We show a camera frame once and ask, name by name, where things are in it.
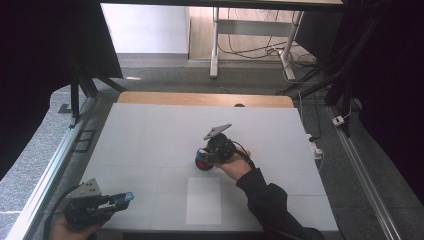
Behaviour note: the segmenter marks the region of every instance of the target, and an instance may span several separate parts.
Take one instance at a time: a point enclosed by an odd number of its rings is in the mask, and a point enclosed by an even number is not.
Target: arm
[[[262,225],[267,239],[310,239],[287,211],[287,193],[275,184],[267,185],[259,168],[252,170],[237,154],[228,163],[215,166],[236,180],[237,187],[245,192],[247,206]]]

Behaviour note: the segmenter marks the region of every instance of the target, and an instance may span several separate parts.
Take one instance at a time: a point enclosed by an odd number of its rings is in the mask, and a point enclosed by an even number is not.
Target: white table
[[[82,178],[95,177],[103,194],[135,195],[104,228],[261,231],[235,182],[194,164],[203,136],[226,123],[233,126],[224,133],[252,151],[266,181],[287,191],[300,223],[338,231],[296,109],[122,103],[113,106]]]

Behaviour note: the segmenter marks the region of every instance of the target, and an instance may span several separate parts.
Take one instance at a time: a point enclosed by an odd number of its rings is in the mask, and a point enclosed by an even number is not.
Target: wooden board
[[[165,93],[165,92],[123,92],[118,103],[145,103],[193,106],[293,108],[293,101],[287,96],[206,94],[206,93]]]

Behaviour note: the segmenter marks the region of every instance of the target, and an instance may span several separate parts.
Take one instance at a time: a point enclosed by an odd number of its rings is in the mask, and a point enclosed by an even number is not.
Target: white wall
[[[188,53],[189,9],[102,4],[117,53]]]

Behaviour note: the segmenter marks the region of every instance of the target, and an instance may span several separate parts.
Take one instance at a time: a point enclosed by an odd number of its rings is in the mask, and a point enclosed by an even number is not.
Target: hand
[[[91,225],[84,229],[73,229],[65,217],[57,219],[50,230],[49,240],[86,240],[92,233],[97,231],[104,223]]]
[[[252,171],[252,168],[246,160],[234,153],[234,155],[226,163],[215,163],[215,167],[222,169],[230,178],[238,181],[244,174]]]

